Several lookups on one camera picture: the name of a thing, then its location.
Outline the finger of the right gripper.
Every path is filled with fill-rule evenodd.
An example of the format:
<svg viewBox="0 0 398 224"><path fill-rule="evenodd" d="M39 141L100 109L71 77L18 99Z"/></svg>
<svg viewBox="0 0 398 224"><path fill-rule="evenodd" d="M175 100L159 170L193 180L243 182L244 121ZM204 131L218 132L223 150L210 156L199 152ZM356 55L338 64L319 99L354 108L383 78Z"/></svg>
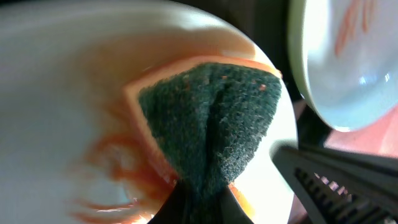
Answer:
<svg viewBox="0 0 398 224"><path fill-rule="evenodd" d="M279 146L272 161L312 223L397 223L397 159Z"/></svg>

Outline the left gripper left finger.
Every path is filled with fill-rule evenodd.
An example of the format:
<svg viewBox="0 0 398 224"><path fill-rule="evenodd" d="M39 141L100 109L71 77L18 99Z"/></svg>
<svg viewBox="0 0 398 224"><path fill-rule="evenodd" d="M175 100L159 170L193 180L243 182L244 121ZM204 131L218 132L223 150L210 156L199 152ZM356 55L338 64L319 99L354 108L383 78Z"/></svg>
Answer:
<svg viewBox="0 0 398 224"><path fill-rule="evenodd" d="M185 182L177 182L168 199L148 224L184 224L192 204L192 191Z"/></svg>

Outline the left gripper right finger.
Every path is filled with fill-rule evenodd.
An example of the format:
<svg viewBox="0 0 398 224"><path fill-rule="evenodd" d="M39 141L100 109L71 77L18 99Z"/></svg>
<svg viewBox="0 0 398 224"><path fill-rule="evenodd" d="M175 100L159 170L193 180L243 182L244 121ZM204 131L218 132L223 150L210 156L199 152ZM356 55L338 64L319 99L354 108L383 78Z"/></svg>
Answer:
<svg viewBox="0 0 398 224"><path fill-rule="evenodd" d="M218 204L222 224L253 224L244 213L229 187L225 187L218 194Z"/></svg>

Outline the green and yellow sponge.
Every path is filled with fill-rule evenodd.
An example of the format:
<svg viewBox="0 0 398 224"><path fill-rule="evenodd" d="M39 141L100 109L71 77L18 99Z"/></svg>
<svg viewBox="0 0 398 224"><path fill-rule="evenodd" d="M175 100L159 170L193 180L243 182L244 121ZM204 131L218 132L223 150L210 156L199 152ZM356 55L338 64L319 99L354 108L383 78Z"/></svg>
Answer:
<svg viewBox="0 0 398 224"><path fill-rule="evenodd" d="M243 172L281 91L278 70L219 56L176 60L124 87L132 125L157 170L176 172L198 198L214 196Z"/></svg>

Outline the light blue plate front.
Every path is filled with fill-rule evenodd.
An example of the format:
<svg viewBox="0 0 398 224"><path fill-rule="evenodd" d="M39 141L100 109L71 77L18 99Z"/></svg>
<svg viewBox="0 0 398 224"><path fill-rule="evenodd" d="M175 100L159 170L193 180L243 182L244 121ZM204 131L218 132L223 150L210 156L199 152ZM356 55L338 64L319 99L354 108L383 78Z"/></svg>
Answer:
<svg viewBox="0 0 398 224"><path fill-rule="evenodd" d="M1 222L149 222L174 184L146 158L124 85L196 55L272 68L240 30L184 4L3 6Z"/></svg>

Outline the pale green plate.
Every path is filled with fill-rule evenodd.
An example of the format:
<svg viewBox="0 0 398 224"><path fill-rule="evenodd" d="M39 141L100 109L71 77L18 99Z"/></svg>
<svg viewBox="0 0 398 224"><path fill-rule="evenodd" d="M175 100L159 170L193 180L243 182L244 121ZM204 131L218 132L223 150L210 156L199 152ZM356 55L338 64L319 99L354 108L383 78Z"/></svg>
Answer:
<svg viewBox="0 0 398 224"><path fill-rule="evenodd" d="M287 42L300 94L339 131L397 104L397 0L291 0Z"/></svg>

